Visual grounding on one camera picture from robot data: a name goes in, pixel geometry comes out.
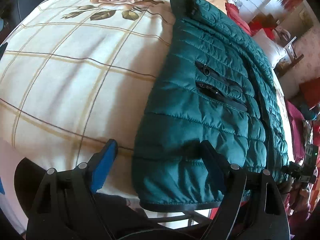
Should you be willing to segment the dark green quilted puffer jacket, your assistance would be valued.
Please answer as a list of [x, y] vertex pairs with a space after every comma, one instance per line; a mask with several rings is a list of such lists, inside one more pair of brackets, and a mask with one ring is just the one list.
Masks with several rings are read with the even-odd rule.
[[266, 55], [209, 2], [170, 5], [171, 45], [135, 138], [132, 184], [140, 205], [180, 212], [220, 204], [223, 194], [199, 152], [204, 140], [231, 164], [285, 181], [289, 154]]

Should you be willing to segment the magenta blanket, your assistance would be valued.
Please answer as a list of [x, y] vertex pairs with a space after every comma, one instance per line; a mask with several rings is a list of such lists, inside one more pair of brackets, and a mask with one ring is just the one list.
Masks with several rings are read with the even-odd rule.
[[304, 147], [304, 116], [302, 113], [288, 100], [285, 100], [288, 119], [291, 126], [293, 156], [296, 163], [299, 163], [305, 157]]

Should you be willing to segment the white pillow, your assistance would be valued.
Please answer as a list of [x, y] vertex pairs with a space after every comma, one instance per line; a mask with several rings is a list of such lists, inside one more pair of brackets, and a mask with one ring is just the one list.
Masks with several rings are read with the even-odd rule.
[[272, 41], [266, 35], [264, 29], [260, 29], [252, 38], [267, 56], [272, 69], [274, 69], [279, 61], [286, 56], [286, 50]]

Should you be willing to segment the floral cream bed quilt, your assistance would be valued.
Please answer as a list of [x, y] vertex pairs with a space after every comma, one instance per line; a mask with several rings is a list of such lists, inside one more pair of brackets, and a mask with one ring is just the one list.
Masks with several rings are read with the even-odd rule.
[[8, 36], [1, 196], [15, 212], [22, 212], [14, 176], [23, 159], [67, 171], [110, 139], [119, 153], [99, 191], [139, 200], [135, 138], [175, 21], [170, 0], [45, 0]]

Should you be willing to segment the wooden chair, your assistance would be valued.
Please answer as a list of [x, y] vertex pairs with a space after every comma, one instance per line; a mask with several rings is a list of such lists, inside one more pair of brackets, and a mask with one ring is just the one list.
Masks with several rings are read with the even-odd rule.
[[280, 59], [275, 67], [276, 76], [278, 78], [284, 76], [295, 65], [300, 63], [304, 58], [304, 54], [297, 55], [293, 46], [297, 37], [290, 34], [289, 31], [283, 28], [276, 28], [273, 30], [275, 42], [285, 51], [285, 56]]

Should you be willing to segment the red heart cushion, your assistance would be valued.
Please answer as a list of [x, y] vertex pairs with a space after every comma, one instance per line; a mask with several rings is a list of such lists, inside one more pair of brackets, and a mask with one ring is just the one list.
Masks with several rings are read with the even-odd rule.
[[227, 15], [232, 19], [246, 34], [252, 36], [249, 25], [240, 17], [239, 9], [232, 3], [225, 4]]

